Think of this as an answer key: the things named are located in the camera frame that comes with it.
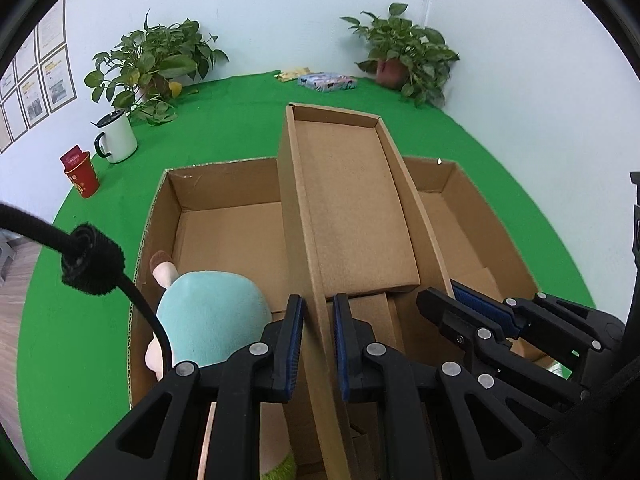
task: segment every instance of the green table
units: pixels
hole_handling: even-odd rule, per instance
[[[285,105],[303,102],[378,114],[403,155],[456,160],[506,226],[542,290],[593,304],[566,248],[527,193],[442,111],[417,109],[368,80],[355,90],[320,93],[268,73],[199,88],[178,99],[174,122],[134,127],[140,147],[129,160],[112,166],[94,158],[97,194],[83,200],[71,190],[56,217],[65,230],[91,222],[116,240],[129,276],[162,170],[275,156]],[[123,294],[93,298],[63,286],[60,257],[42,251],[24,306],[17,370],[22,432],[39,480],[64,478],[129,409],[128,322]]]

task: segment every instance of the teal plush toy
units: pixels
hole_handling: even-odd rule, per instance
[[[150,261],[156,281],[166,289],[158,319],[171,343],[174,366],[193,361],[200,367],[225,361],[238,349],[260,340],[271,312],[260,289],[244,276],[201,270],[178,275],[163,251]],[[146,365],[162,378],[162,354],[154,337],[146,350]],[[204,478],[216,403],[207,421],[198,478]],[[296,464],[281,404],[260,407],[260,478],[293,480]]]

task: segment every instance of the white mug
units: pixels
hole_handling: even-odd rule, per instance
[[[105,115],[96,126],[101,129],[94,142],[98,156],[116,164],[136,151],[138,140],[123,109]]]

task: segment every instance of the framed poster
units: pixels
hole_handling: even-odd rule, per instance
[[[15,75],[20,81],[36,66],[36,41],[35,32],[24,40],[24,43],[14,57]]]
[[[2,103],[2,110],[4,111],[6,125],[9,127],[9,134],[15,142],[18,137],[29,129],[22,113],[17,89],[11,92],[9,97]]]
[[[36,31],[38,59],[47,57],[65,43],[65,0],[58,0],[49,9]]]
[[[4,119],[4,110],[0,106],[0,153],[4,152],[12,142],[9,127]]]
[[[6,72],[0,78],[0,99],[4,99],[7,97],[12,90],[15,88],[15,72],[14,72],[14,62],[11,62],[9,68],[6,69]]]
[[[34,70],[24,81],[18,83],[18,94],[20,94],[20,102],[30,128],[49,115],[44,102],[39,70]]]
[[[66,46],[44,61],[40,68],[44,80],[44,92],[51,113],[76,98],[76,88],[71,79]]]

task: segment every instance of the open cardboard box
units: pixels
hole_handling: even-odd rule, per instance
[[[379,341],[437,365],[461,354],[420,316],[418,291],[434,286],[452,295],[449,274],[498,300],[536,290],[505,229],[457,165],[403,161],[379,117],[307,105],[287,106],[277,160],[164,172],[136,267],[136,285],[153,308],[162,289],[148,261],[158,250],[172,254],[181,274],[210,269],[248,277],[274,320],[289,294],[305,298],[302,362],[285,413],[298,477],[306,480],[374,480],[380,467],[372,406],[347,409],[338,394],[334,294],[350,295],[354,317],[370,322]],[[156,384],[144,361],[151,338],[132,310],[132,405]]]

